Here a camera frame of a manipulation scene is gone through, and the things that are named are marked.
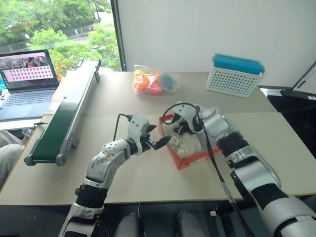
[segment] blue box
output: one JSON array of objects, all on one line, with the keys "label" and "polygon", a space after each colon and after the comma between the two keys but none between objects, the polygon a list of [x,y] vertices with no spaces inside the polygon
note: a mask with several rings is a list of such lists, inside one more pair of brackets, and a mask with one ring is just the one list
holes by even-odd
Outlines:
[{"label": "blue box", "polygon": [[258,61],[231,57],[222,54],[215,55],[214,67],[254,75],[259,75],[261,72],[264,71],[264,67]]}]

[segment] laptop screen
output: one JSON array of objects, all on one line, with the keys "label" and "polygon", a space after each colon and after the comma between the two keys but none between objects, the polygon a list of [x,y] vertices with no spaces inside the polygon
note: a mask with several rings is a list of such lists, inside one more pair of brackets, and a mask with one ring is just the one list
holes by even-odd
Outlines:
[{"label": "laptop screen", "polygon": [[10,92],[58,86],[47,50],[0,55],[0,74]]}]

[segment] plastic bag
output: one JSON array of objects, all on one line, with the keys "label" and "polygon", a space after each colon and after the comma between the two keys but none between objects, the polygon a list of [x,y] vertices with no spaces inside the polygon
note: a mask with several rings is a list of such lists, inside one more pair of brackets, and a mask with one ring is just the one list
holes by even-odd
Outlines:
[{"label": "plastic bag", "polygon": [[176,75],[154,71],[142,65],[134,65],[133,88],[135,94],[160,95],[164,92],[174,93],[180,87]]}]

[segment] white basket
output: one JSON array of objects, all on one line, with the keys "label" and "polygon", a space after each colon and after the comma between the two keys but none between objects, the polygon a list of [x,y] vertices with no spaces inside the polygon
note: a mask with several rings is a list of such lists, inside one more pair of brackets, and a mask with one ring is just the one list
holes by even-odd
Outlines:
[{"label": "white basket", "polygon": [[208,74],[206,89],[247,98],[263,78],[263,73],[258,76],[213,67]]}]

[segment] white wall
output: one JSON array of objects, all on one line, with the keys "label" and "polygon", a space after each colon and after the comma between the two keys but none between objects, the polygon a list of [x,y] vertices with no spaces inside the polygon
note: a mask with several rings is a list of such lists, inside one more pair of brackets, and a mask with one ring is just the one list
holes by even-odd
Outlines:
[{"label": "white wall", "polygon": [[316,0],[118,0],[128,71],[209,71],[215,53],[261,61],[293,86],[316,60]]}]

